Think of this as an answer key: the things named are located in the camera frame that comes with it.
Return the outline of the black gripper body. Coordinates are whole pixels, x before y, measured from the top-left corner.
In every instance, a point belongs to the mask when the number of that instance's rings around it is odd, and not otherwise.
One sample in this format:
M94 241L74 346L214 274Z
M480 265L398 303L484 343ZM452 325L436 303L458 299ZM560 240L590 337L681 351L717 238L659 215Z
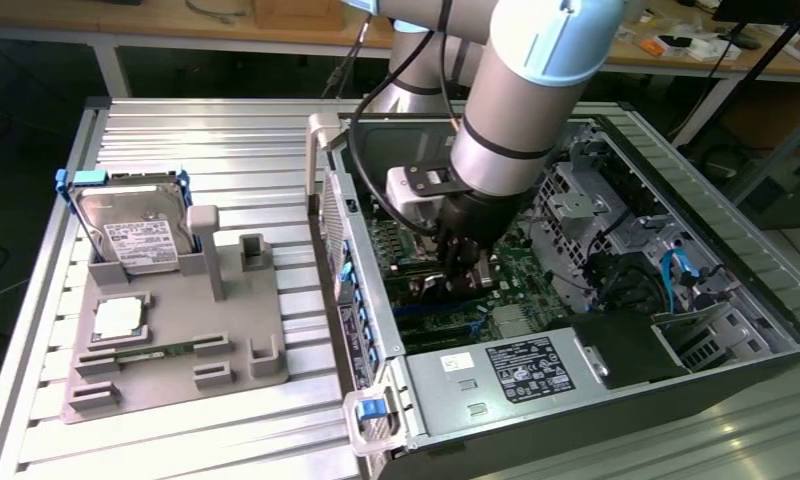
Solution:
M473 242L489 249L504 236L521 205L521 195L488 196L480 192L448 195L437 217L437 241Z

